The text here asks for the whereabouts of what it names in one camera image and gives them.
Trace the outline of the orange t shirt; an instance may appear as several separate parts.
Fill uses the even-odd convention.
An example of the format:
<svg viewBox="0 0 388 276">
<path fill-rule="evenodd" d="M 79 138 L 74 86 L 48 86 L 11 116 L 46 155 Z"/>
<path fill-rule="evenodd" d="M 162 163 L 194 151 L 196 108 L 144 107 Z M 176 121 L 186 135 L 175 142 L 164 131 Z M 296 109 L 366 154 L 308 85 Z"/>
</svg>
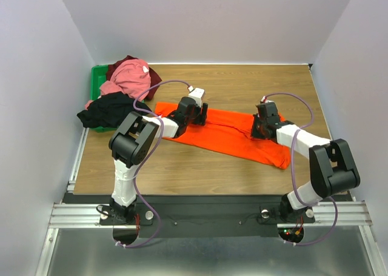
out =
<svg viewBox="0 0 388 276">
<path fill-rule="evenodd" d="M 205 126 L 189 125 L 179 138 L 171 139 L 233 157 L 288 168 L 291 157 L 286 146 L 251 136 L 253 115 L 208 109 Z"/>
</svg>

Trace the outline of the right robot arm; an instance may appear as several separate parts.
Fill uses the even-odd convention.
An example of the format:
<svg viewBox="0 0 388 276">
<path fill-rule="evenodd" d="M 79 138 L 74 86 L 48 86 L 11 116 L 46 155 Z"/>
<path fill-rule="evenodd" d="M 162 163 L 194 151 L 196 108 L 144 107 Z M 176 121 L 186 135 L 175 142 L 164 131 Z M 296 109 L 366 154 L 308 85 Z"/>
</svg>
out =
<svg viewBox="0 0 388 276">
<path fill-rule="evenodd" d="M 322 138 L 291 121 L 281 120 L 273 101 L 261 101 L 256 107 L 251 135 L 286 146 L 291 156 L 298 152 L 309 161 L 310 181 L 297 187 L 292 169 L 293 190 L 282 196 L 278 210 L 271 213 L 273 221 L 293 221 L 305 208 L 360 185 L 361 178 L 346 140 Z"/>
</svg>

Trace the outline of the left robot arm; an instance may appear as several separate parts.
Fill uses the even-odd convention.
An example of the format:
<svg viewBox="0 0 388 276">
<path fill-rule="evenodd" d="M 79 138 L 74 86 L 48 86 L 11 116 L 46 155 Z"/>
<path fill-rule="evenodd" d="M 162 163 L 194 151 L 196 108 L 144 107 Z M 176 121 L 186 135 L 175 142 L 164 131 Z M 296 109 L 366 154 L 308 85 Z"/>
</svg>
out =
<svg viewBox="0 0 388 276">
<path fill-rule="evenodd" d="M 208 104 L 200 98 L 185 96 L 166 117 L 147 117 L 137 112 L 127 115 L 109 141 L 115 164 L 115 184 L 106 215 L 122 224 L 135 219 L 134 180 L 147 155 L 151 154 L 153 140 L 179 138 L 191 124 L 205 126 L 207 110 Z"/>
</svg>

